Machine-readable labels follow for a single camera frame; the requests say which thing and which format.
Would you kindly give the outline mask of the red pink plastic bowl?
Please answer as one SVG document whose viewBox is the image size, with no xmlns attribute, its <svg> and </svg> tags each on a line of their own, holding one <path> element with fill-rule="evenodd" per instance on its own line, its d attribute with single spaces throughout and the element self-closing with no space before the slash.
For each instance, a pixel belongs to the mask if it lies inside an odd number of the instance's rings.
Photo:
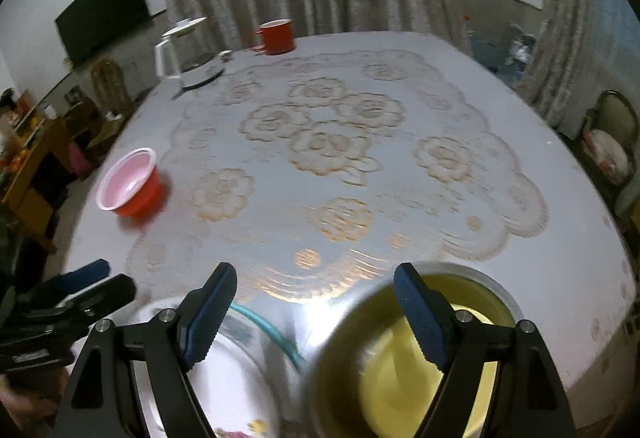
<svg viewBox="0 0 640 438">
<path fill-rule="evenodd" d="M 160 192 L 156 153 L 152 148 L 139 148 L 107 171 L 96 192 L 96 205 L 119 217 L 137 218 L 152 210 Z"/>
</svg>

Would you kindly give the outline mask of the large steel bowl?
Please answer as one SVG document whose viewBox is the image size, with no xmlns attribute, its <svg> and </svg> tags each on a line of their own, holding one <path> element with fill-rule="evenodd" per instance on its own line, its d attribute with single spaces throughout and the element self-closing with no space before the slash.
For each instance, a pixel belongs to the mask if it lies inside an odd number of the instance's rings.
<svg viewBox="0 0 640 438">
<path fill-rule="evenodd" d="M 414 268 L 450 304 L 503 326 L 523 317 L 512 295 L 485 273 L 452 262 L 416 262 Z M 305 347 L 302 407 L 311 437 L 375 435 L 360 409 L 359 377 L 375 341 L 401 317 L 390 272 L 351 288 L 324 308 Z"/>
</svg>

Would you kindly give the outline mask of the white floral plate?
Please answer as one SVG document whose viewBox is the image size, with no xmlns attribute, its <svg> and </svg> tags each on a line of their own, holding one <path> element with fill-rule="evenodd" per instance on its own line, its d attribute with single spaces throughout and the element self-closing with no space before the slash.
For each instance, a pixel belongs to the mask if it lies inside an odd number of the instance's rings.
<svg viewBox="0 0 640 438">
<path fill-rule="evenodd" d="M 235 302 L 188 380 L 216 437 L 294 437 L 277 382 L 305 366 L 292 340 Z"/>
</svg>

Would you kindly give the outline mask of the wooden shelf cabinet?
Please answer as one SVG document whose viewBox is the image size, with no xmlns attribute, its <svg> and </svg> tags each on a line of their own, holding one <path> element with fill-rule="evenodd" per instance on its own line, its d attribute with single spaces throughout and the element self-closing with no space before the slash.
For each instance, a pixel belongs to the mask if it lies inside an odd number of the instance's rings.
<svg viewBox="0 0 640 438">
<path fill-rule="evenodd" d="M 1 211 L 46 241 L 67 186 L 96 169 L 82 145 L 102 127 L 96 104 L 79 87 L 64 99 L 66 113 L 55 116 L 27 92 L 1 91 Z"/>
</svg>

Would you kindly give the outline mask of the white gold floral tablecloth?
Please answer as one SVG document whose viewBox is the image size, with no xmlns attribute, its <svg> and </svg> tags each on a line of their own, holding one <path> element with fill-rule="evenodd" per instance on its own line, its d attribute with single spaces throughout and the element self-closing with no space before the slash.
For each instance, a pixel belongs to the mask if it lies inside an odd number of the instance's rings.
<svg viewBox="0 0 640 438">
<path fill-rule="evenodd" d="M 630 398 L 636 284 L 614 220 L 554 131 L 448 42 L 352 33 L 237 52 L 205 87 L 159 84 L 107 163 L 137 148 L 156 152 L 160 209 L 136 223 L 88 198 L 62 221 L 65 269 L 104 258 L 163 298 L 231 262 L 242 302 L 307 347 L 338 298 L 401 262 L 455 262 L 536 322 L 579 427 Z"/>
</svg>

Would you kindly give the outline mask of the white electric kettle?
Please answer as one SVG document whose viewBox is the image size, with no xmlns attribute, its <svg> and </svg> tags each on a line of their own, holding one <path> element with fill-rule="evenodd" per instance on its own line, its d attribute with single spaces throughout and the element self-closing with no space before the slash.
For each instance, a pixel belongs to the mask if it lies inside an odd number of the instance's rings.
<svg viewBox="0 0 640 438">
<path fill-rule="evenodd" d="M 178 21 L 160 36 L 154 47 L 156 76 L 173 80 L 181 90 L 205 86 L 224 72 L 224 62 L 215 50 L 206 16 Z"/>
</svg>

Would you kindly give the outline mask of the red ceramic mug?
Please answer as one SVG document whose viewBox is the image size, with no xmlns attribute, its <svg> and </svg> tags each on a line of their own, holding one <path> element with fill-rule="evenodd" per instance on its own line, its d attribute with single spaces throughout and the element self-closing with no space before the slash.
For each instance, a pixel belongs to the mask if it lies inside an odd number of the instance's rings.
<svg viewBox="0 0 640 438">
<path fill-rule="evenodd" d="M 278 19 L 260 24 L 254 33 L 260 44 L 253 47 L 258 54 L 287 54 L 295 49 L 295 37 L 290 19 Z"/>
</svg>

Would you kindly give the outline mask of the black wall television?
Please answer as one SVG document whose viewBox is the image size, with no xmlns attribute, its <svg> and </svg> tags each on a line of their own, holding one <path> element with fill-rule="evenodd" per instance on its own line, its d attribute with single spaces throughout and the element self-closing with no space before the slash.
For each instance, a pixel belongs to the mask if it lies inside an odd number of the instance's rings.
<svg viewBox="0 0 640 438">
<path fill-rule="evenodd" d="M 74 68 L 152 19 L 146 0 L 74 0 L 55 26 Z"/>
</svg>

